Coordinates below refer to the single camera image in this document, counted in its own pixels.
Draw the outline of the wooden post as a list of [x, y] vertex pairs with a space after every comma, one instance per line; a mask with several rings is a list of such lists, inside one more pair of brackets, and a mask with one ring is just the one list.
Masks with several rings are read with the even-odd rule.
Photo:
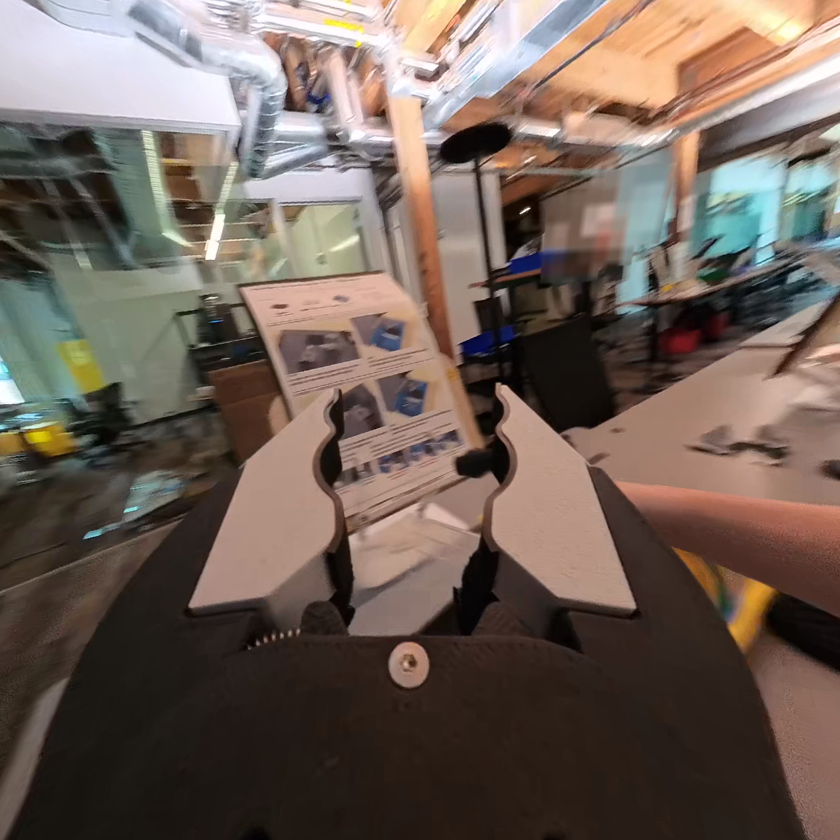
[[432, 173], [424, 141], [422, 104], [416, 98], [389, 95], [387, 115], [394, 138], [397, 169], [411, 226], [427, 322], [438, 349], [453, 361], [455, 348], [449, 328], [445, 280], [438, 250], [438, 227]]

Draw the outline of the black chair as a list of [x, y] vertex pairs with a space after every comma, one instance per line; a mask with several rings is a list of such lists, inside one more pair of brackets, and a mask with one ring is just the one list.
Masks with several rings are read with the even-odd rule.
[[524, 334], [518, 347], [542, 418], [555, 432], [591, 429], [614, 418], [616, 395], [587, 316]]

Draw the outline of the black floor lamp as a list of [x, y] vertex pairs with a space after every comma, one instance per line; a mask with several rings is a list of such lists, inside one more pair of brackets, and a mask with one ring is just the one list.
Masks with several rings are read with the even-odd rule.
[[489, 311], [493, 333], [493, 352], [497, 363], [497, 382], [502, 385], [508, 383], [508, 377], [502, 350], [502, 315], [497, 300], [496, 275], [490, 254], [487, 203], [481, 168], [484, 161], [504, 150], [510, 141], [511, 130], [505, 123], [499, 121], [482, 122], [450, 135], [442, 143], [439, 151], [440, 160], [448, 165], [472, 164], [478, 204], [479, 231], [486, 270], [485, 286], [490, 301]]

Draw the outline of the instruction poster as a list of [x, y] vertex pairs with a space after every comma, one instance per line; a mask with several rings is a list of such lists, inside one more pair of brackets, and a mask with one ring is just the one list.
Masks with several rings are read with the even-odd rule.
[[340, 389], [335, 489], [359, 527], [459, 481], [455, 458], [480, 444], [455, 364], [388, 274], [243, 284], [290, 419]]

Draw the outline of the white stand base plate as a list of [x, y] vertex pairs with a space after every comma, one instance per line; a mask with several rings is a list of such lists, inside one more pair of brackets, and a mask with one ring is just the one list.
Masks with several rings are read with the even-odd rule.
[[433, 502], [413, 505], [350, 536], [350, 634], [420, 634], [444, 615], [479, 534]]

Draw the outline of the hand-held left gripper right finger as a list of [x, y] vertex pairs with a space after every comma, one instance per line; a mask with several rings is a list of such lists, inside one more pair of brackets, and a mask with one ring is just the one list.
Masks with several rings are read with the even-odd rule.
[[637, 604], [589, 464], [510, 387], [496, 385], [493, 408], [497, 487], [455, 590], [460, 632], [472, 634], [495, 602], [538, 636], [566, 613], [631, 617]]

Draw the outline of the wooden work table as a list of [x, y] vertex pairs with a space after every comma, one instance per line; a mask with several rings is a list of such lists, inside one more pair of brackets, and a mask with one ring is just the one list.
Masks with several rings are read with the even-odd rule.
[[753, 267], [736, 276], [730, 276], [718, 282], [708, 283], [704, 280], [696, 279], [687, 285], [682, 284], [671, 290], [649, 292], [635, 300], [623, 301], [619, 303], [618, 306], [624, 309], [647, 309], [675, 306], [682, 302], [698, 301], [709, 296], [717, 295], [720, 292], [732, 290], [736, 287], [766, 280], [770, 277], [778, 275], [781, 272], [797, 270], [801, 264], [802, 258], [787, 256], [782, 259], [774, 259], [770, 262], [762, 264], [761, 266]]

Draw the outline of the cardboard box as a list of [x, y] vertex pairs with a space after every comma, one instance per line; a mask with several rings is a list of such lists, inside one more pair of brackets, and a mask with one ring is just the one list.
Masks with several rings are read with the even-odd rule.
[[210, 371], [207, 380], [238, 466], [289, 424], [276, 374], [267, 360]]

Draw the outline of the silver air duct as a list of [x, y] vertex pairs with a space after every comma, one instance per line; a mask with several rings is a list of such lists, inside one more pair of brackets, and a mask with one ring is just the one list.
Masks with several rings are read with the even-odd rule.
[[328, 159], [321, 123], [283, 134], [288, 80], [278, 54], [263, 40], [261, 2], [135, 1], [125, 22], [144, 43], [185, 67], [227, 78], [245, 94], [238, 162], [249, 180], [265, 180]]

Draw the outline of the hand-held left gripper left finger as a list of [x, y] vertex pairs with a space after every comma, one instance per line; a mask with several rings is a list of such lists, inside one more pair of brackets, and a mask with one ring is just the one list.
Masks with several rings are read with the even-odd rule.
[[343, 504], [343, 398], [332, 388], [252, 455], [200, 573], [190, 613], [254, 610], [287, 631], [309, 604], [354, 617], [354, 572]]

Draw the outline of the person's right forearm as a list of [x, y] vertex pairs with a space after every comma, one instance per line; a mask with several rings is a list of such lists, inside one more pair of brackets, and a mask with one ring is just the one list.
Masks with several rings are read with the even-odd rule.
[[617, 483], [673, 548], [839, 617], [839, 508]]

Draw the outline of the grey scrap pieces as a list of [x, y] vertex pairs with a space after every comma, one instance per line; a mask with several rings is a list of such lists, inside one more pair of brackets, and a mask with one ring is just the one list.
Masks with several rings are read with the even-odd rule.
[[692, 452], [729, 459], [741, 459], [753, 466], [781, 467], [791, 454], [791, 442], [774, 425], [762, 425], [746, 434], [720, 425], [687, 443]]

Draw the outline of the yellow plastic bin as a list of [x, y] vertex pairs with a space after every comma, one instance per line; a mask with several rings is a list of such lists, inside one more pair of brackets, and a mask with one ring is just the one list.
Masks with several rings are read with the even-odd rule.
[[736, 645], [747, 655], [763, 631], [776, 590], [708, 563], [697, 554], [680, 549], [676, 553], [717, 608]]

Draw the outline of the blue storage bin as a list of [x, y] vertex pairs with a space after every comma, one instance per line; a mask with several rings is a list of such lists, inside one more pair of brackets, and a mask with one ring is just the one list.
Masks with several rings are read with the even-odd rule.
[[[511, 325], [505, 325], [499, 330], [499, 347], [508, 347], [518, 336], [518, 331]], [[478, 358], [495, 356], [497, 353], [496, 332], [491, 329], [484, 331], [477, 336], [468, 339], [459, 345], [460, 355], [463, 362]]]

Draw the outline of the black mesh pad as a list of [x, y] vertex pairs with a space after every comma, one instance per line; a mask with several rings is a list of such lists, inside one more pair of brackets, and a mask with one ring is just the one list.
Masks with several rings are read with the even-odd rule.
[[768, 614], [768, 626], [790, 644], [839, 645], [839, 619], [792, 595], [777, 595]]

